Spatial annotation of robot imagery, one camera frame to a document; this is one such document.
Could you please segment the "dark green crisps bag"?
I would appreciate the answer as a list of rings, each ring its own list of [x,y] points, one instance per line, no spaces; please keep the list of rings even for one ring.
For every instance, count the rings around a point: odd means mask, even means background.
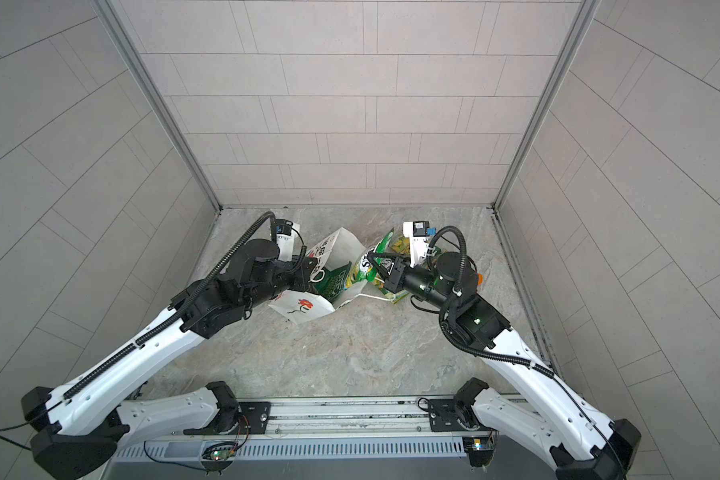
[[[311,282],[314,292],[327,301],[334,302],[345,291],[345,283],[350,270],[350,263],[333,270],[322,268]]]

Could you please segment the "white floral paper bag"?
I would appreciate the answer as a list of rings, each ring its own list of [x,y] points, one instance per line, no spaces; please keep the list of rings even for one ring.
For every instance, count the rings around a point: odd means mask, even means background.
[[[269,307],[293,323],[303,324],[334,313],[361,296],[368,285],[380,290],[373,298],[389,301],[392,295],[382,291],[383,280],[371,267],[367,254],[385,253],[393,236],[389,231],[367,247],[349,230],[336,230],[307,252],[307,257],[317,262],[308,277],[308,290],[291,288]]]

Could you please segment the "green Fox's candy pack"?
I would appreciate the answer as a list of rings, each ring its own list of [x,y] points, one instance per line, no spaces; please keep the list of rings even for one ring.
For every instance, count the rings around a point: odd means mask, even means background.
[[[396,237],[388,246],[392,253],[397,253],[406,257],[410,256],[410,239],[404,235]]]

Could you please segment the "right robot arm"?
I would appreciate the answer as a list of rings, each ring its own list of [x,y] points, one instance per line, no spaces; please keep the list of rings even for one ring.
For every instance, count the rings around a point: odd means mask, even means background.
[[[419,265],[401,254],[369,252],[365,258],[387,290],[406,291],[427,303],[452,346],[480,358],[532,407],[518,407],[486,383],[471,380],[456,396],[464,425],[505,434],[559,479],[626,478],[640,431],[627,419],[610,419],[544,364],[509,320],[479,295],[479,275],[470,257],[445,252]]]

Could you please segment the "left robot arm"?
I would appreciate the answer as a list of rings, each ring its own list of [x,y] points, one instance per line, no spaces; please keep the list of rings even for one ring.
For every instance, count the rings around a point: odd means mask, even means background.
[[[174,359],[249,318],[256,306],[287,290],[307,291],[316,259],[300,253],[282,261],[279,255],[272,240],[247,241],[117,352],[74,381],[25,394],[21,405],[35,431],[35,463],[55,479],[79,479],[132,444],[172,433],[240,431],[241,407],[223,381],[159,400],[129,396]]]

